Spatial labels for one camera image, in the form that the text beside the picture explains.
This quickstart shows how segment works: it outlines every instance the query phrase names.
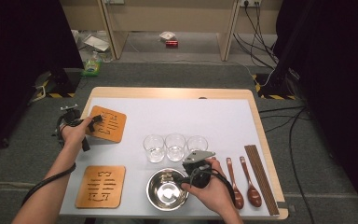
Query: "wooden chopsticks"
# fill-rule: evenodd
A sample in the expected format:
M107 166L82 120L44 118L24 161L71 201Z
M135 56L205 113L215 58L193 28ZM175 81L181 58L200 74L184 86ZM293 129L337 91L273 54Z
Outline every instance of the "wooden chopsticks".
M263 194L264 201L270 216L279 215L278 206L275 202L272 190L267 180L266 172L263 167L263 163L260 160L260 156L255 145L245 146L246 153L248 154L249 161L252 164L252 168L255 172L257 183Z

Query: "wooden placemat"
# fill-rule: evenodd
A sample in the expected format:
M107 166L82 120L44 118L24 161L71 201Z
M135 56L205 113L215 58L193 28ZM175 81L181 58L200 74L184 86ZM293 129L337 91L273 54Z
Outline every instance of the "wooden placemat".
M89 166L77 194L77 208L116 208L120 205L124 166Z
M86 134L110 140L113 142L121 142L124 133L127 116L114 110L103 108L95 105L90 113L93 117L101 115L103 120L94 124L95 131L91 133L89 129Z
M263 194L264 201L266 202L269 215L279 215L278 206L272 194L271 186L269 185L269 180L267 179L263 163L261 162L260 155L257 151L257 147L255 145L245 146L245 150L254 170L258 186L260 187L261 193Z

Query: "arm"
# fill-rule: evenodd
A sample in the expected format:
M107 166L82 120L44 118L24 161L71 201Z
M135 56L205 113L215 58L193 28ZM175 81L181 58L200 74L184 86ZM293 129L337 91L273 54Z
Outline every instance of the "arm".
M220 162L217 160L206 160L221 175L224 175ZM219 214L229 224L243 223L238 210L228 193L227 187L217 177L211 176L211 181L204 189L198 189L189 184L182 184L182 188L195 195L207 208Z
M46 174L45 179L72 167L79 150L82 148L81 142L90 122L91 117L88 117L75 128L66 126L62 130L65 145ZM12 223L55 223L60 213L68 181L69 175L66 175L46 184L35 192L23 205Z

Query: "metal bracket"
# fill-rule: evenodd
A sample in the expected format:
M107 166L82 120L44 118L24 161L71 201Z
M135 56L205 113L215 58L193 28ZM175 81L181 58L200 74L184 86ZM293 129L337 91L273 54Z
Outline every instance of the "metal bracket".
M61 107L61 111L63 111L63 110L75 109L76 107L78 107L78 105L72 105L72 106Z
M200 150L196 150L192 153L190 153L190 155L187 156L187 158L185 158L185 160L183 161L183 163L195 163L197 161L202 161L206 158L212 157L214 156L216 153L212 152L212 151L200 151Z

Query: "stainless steel bowl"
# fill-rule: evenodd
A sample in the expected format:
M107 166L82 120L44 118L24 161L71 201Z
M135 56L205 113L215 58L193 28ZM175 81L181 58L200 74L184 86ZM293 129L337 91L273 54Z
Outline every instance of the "stainless steel bowl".
M175 183L180 177L185 176L172 168L155 172L147 182L146 194L149 202L161 211L172 211L182 206L187 200L188 192Z

